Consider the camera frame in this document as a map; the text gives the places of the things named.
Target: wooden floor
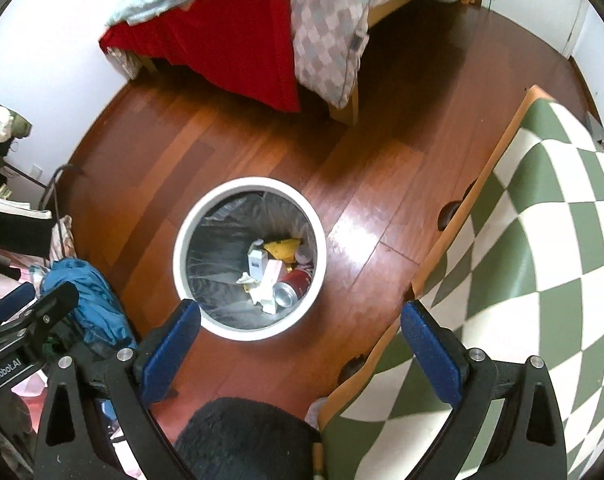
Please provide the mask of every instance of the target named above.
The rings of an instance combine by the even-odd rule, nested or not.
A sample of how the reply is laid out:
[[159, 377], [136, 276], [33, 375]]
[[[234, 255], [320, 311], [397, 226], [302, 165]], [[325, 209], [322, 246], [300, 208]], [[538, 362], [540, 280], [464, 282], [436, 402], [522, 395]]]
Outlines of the wooden floor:
[[326, 282], [289, 332], [262, 342], [202, 331], [153, 412], [170, 438], [221, 396], [304, 416], [399, 313], [435, 242], [439, 209], [479, 174], [527, 88], [539, 84], [579, 118], [586, 99], [569, 62], [485, 9], [415, 0], [372, 30], [360, 73], [360, 124], [328, 119], [303, 92], [302, 115], [220, 91], [165, 67], [128, 85], [74, 156], [63, 182], [81, 258], [96, 265], [141, 335], [178, 303], [173, 242], [195, 202], [231, 178], [261, 175], [300, 190], [324, 226]]

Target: trash can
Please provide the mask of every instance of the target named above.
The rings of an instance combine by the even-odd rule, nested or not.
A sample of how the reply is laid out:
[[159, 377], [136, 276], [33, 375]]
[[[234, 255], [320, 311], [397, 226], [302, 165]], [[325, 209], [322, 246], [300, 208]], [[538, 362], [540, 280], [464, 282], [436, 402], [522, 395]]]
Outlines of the trash can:
[[[313, 253], [306, 294], [274, 315], [236, 284], [259, 238], [301, 238]], [[316, 300], [325, 273], [326, 239], [317, 213], [295, 189], [272, 178], [238, 178], [208, 192], [189, 211], [173, 250], [179, 297], [200, 303], [204, 328], [237, 341], [266, 339], [295, 325]]]

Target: bed leg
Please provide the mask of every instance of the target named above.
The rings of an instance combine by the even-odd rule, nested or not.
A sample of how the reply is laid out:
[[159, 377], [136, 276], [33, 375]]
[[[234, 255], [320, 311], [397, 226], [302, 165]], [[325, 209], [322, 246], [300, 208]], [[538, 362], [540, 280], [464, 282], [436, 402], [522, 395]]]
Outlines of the bed leg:
[[342, 110], [338, 110], [335, 106], [329, 105], [329, 114], [334, 121], [346, 124], [347, 126], [355, 126], [358, 123], [358, 113], [358, 84], [355, 83], [347, 105]]
[[138, 57], [144, 68], [146, 68], [150, 74], [157, 74], [157, 66], [155, 66], [150, 57], [140, 55], [138, 55]]

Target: red cloth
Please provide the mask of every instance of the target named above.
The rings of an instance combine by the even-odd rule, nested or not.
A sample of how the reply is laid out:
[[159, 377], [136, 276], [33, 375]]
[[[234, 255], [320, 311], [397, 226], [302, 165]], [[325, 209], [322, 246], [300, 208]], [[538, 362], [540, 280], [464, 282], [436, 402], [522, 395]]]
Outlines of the red cloth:
[[276, 110], [299, 112], [290, 0], [195, 0], [140, 23], [118, 23], [100, 47], [188, 65], [213, 84]]

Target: metal screw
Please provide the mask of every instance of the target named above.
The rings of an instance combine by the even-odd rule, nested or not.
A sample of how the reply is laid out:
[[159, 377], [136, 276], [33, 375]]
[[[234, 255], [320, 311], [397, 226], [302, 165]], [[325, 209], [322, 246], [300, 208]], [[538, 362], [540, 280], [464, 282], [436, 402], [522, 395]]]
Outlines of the metal screw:
[[120, 361], [128, 361], [133, 357], [133, 350], [131, 348], [123, 348], [118, 351], [118, 359]]
[[531, 356], [531, 364], [534, 365], [535, 368], [541, 368], [544, 366], [544, 361], [540, 356], [533, 355]]
[[72, 362], [73, 359], [71, 359], [70, 356], [65, 355], [64, 357], [60, 358], [60, 361], [58, 361], [58, 366], [60, 368], [69, 368]]
[[480, 350], [479, 348], [471, 348], [468, 351], [468, 356], [473, 359], [473, 361], [484, 361], [486, 359], [486, 354], [484, 353], [484, 350]]

